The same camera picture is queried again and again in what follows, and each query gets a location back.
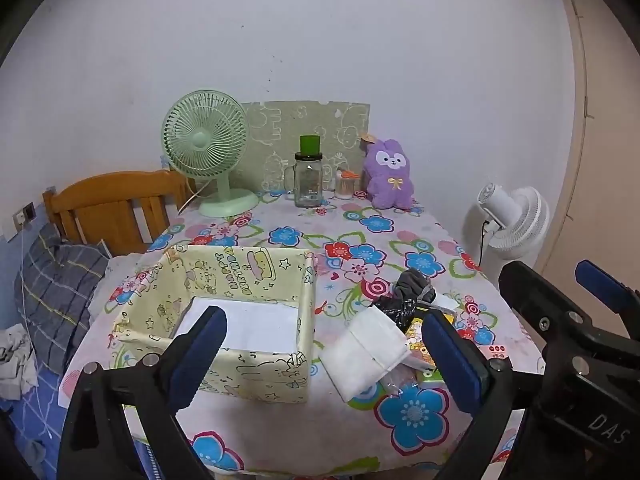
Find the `black plastic bag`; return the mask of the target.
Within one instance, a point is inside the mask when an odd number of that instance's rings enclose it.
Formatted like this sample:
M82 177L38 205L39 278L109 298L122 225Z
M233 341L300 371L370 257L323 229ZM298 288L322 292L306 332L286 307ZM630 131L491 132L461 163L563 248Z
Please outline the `black plastic bag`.
M427 308L427 303L410 297L381 296L372 306L384 313L405 333L415 318L422 318L422 312Z

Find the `white face mask pack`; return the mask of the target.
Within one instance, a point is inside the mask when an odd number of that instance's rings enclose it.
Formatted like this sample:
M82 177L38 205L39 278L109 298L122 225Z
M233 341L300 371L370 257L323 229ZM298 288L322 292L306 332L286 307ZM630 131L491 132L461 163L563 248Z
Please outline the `white face mask pack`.
M359 396L410 353L405 334L377 307L360 311L320 352L326 374L344 402Z

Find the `green tissue pack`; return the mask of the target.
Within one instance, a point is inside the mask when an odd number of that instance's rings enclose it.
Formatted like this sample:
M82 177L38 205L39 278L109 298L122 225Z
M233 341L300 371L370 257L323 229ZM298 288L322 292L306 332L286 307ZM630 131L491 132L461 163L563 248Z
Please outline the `green tissue pack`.
M434 368L434 370L415 370L414 377L416 382L423 388L431 388L444 383L444 378L442 378L442 374L437 368Z

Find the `yellow brown snack box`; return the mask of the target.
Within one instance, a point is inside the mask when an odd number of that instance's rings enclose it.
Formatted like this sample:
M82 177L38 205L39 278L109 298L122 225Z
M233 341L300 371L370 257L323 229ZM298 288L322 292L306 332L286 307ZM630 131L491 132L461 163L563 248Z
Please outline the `yellow brown snack box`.
M414 318L405 332L409 354L402 364L421 372L432 372L436 370L436 365L423 342L422 323L422 318Z

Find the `grey drawstring pouch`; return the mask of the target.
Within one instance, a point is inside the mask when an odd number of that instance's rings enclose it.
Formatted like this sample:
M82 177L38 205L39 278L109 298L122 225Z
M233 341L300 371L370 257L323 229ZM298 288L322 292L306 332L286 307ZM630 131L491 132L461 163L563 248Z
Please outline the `grey drawstring pouch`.
M410 268L400 274L393 287L392 295L400 301L432 304L436 299L436 290L428 276Z

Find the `crumpled white cloth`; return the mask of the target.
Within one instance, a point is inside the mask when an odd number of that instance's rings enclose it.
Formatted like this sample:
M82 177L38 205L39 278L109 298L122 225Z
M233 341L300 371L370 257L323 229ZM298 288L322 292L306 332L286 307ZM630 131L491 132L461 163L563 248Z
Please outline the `crumpled white cloth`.
M22 324L0 336L0 398L19 401L38 386L37 363L28 331Z

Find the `grey plaid pillow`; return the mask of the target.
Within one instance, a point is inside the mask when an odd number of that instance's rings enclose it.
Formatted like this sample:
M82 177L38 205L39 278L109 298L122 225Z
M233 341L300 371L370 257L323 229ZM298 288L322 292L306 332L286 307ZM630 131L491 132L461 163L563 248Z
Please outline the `grey plaid pillow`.
M24 255L14 299L36 357L62 376L90 326L89 307L111 254L103 243L74 244L52 223L43 226Z

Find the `yellow cartoon storage box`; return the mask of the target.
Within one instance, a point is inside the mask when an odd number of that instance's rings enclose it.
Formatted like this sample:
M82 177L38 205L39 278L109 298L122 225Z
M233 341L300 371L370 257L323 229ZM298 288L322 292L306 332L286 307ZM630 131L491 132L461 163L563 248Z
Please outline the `yellow cartoon storage box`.
M295 248L172 246L115 318L112 333L135 360L162 353L221 310L219 350L201 388L246 400L304 403L314 345L316 266Z

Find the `floral tablecloth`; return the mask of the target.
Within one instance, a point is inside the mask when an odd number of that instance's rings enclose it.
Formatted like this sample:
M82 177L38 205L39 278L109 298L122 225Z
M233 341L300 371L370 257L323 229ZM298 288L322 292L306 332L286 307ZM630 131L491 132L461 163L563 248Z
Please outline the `floral tablecloth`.
M202 217L190 210L171 222L136 266L136 274L108 290L100 313L58 388L70 403L81 367L91 361L128 365L134 352L112 326L142 286L149 267L186 244L295 247L317 261L314 348L322 349L371 301L388 292L406 269L429 276L454 307L459 334L476 344L504 344L517 370L544 367L536 344L480 267L422 207L379 210L367 200L330 200L299 209L277 194L239 217ZM199 393L178 415L209 467L280 478L327 477L422 465L436 469L451 454L469 419L439 382L422 382L397 400L372 386L344 401L318 356L309 362L304 404L244 400Z

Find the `purple plush bunny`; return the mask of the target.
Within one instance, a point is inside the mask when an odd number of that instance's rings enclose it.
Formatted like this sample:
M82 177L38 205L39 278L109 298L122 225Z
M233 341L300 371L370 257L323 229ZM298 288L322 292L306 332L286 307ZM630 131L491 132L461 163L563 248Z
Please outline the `purple plush bunny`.
M366 191L375 208L409 210L412 207L414 186L410 162L396 140L368 142L363 171Z

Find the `toothpick jar orange lid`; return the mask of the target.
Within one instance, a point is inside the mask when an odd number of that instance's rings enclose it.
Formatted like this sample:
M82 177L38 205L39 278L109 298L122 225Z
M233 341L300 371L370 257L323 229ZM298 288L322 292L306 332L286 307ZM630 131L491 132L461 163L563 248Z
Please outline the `toothpick jar orange lid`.
M341 200L349 200L357 191L360 175L346 169L335 171L334 194Z

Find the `glass mason jar mug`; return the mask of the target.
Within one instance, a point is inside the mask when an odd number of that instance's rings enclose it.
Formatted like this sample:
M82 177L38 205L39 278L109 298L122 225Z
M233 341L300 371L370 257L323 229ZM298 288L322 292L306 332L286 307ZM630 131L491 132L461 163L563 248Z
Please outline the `glass mason jar mug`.
M300 208L319 207L323 200L322 154L295 154L295 162L284 170L285 191Z

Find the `green desk fan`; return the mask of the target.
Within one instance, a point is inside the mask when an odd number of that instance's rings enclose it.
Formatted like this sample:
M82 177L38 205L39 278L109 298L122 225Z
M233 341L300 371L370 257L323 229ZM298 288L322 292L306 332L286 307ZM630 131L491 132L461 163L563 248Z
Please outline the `green desk fan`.
M257 206L254 192L230 184L230 172L244 155L249 134L244 108L224 92L196 90L168 110L160 140L170 166L216 188L201 199L202 216L232 217Z

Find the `green patterned board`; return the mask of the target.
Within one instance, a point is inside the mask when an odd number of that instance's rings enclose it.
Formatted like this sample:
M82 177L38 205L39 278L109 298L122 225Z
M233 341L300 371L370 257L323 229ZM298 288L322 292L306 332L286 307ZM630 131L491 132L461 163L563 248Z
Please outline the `green patterned board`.
M230 174L236 188L254 192L282 191L285 169L295 164L302 136L318 136L323 185L336 170L359 174L364 161L361 136L369 131L366 103L268 101L243 105L250 135L243 157Z

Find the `green cup on jar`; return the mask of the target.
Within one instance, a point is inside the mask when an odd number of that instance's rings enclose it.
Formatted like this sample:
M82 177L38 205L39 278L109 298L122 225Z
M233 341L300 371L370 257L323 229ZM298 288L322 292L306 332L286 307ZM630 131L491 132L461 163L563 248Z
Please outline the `green cup on jar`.
M304 134L299 137L299 154L302 156L319 156L321 138L318 134Z

